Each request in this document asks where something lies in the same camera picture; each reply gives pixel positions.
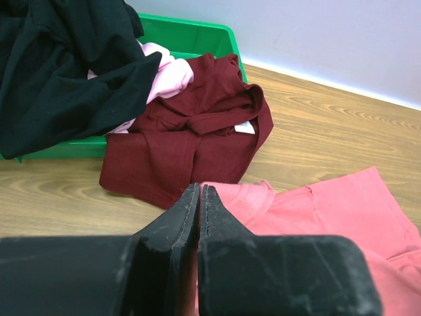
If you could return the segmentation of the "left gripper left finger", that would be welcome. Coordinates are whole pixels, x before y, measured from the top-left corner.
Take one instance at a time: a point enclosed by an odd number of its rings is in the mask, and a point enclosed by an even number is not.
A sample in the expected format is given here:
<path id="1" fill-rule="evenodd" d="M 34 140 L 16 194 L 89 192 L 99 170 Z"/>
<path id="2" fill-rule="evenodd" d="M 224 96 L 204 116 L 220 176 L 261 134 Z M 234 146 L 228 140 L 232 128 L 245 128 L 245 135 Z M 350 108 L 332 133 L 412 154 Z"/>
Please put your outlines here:
<path id="1" fill-rule="evenodd" d="M 2 315 L 193 315 L 200 186 L 132 235 L 1 239 Z"/>

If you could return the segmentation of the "green plastic bin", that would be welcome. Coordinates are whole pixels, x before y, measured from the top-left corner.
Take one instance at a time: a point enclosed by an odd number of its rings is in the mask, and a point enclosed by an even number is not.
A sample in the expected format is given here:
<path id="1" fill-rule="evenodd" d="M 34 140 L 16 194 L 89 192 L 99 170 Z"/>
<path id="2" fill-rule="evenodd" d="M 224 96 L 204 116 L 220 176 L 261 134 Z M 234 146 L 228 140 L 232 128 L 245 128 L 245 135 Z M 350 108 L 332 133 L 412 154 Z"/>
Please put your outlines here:
<path id="1" fill-rule="evenodd" d="M 225 25 L 143 13 L 139 17 L 145 32 L 140 42 L 157 43 L 169 49 L 176 58 L 192 59 L 205 53 L 218 58 L 240 55 L 234 32 Z M 62 142 L 15 160 L 21 163 L 24 159 L 102 158 L 106 148 L 106 137 L 94 136 Z"/>

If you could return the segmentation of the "maroon t-shirt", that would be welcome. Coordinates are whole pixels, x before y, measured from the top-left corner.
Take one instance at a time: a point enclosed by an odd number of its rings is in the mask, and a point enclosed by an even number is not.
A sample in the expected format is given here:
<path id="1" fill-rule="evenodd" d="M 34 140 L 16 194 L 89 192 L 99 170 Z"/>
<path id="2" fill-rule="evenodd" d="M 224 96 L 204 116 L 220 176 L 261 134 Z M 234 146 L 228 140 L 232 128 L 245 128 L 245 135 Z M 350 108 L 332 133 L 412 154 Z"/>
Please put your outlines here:
<path id="1" fill-rule="evenodd" d="M 195 182 L 238 183 L 274 123 L 263 90 L 235 54 L 188 61 L 194 79 L 148 104 L 127 134 L 111 134 L 99 178 L 117 194 L 170 208 Z"/>

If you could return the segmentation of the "salmon pink t-shirt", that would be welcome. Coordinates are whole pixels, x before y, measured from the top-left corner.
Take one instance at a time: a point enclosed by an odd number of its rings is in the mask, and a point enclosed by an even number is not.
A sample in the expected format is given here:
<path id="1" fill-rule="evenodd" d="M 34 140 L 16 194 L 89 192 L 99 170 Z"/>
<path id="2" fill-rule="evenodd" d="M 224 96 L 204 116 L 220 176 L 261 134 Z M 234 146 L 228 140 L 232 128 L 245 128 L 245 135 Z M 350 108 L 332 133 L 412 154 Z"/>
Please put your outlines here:
<path id="1" fill-rule="evenodd" d="M 364 254 L 384 315 L 420 314 L 420 234 L 376 168 L 282 193 L 266 181 L 212 187 L 256 235 L 352 240 Z"/>

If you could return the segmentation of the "light pink t-shirt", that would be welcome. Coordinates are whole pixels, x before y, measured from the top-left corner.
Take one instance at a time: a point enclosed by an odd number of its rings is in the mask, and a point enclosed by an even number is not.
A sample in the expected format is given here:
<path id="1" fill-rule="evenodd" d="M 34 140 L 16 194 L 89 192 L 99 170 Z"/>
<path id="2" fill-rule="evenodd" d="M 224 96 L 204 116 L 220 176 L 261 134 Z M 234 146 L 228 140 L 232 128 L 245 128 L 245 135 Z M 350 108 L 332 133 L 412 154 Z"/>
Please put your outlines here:
<path id="1" fill-rule="evenodd" d="M 176 59 L 167 48 L 156 43 L 142 44 L 138 41 L 138 44 L 145 56 L 155 52 L 161 53 L 158 72 L 153 80 L 146 105 L 158 97 L 168 99 L 178 95 L 193 82 L 193 70 L 185 59 Z"/>

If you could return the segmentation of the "black t-shirt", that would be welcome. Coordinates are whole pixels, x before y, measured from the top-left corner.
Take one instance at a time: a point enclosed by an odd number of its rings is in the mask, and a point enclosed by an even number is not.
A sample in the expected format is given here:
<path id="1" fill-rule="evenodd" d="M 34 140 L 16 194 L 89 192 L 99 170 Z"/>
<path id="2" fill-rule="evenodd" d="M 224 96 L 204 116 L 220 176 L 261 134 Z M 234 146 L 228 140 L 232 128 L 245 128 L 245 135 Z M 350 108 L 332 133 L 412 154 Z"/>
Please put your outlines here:
<path id="1" fill-rule="evenodd" d="M 1 2 L 1 155 L 102 136 L 144 112 L 161 61 L 123 1 Z"/>

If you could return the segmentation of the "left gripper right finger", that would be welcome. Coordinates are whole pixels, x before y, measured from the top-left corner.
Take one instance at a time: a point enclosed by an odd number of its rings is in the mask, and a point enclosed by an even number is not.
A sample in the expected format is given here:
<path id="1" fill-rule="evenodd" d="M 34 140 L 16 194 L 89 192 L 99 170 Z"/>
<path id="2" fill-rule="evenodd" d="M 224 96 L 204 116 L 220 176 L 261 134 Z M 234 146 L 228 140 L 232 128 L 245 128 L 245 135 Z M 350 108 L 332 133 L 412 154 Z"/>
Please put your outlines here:
<path id="1" fill-rule="evenodd" d="M 201 194 L 200 315 L 381 315 L 361 250 L 334 235 L 258 236 Z"/>

